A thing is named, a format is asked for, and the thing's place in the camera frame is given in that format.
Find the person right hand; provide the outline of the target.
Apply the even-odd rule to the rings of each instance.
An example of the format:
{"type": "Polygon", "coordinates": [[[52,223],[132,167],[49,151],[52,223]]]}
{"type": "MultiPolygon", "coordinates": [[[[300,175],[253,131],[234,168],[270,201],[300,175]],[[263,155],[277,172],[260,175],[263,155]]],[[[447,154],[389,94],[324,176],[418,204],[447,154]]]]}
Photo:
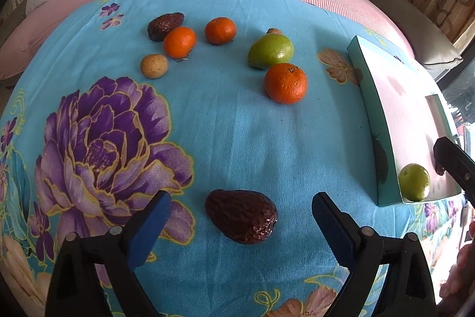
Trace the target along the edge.
{"type": "Polygon", "coordinates": [[[457,263],[449,270],[449,277],[440,287],[440,298],[448,300],[456,297],[461,303],[474,292],[474,222],[468,227],[472,242],[464,245],[458,255],[457,263]]]}

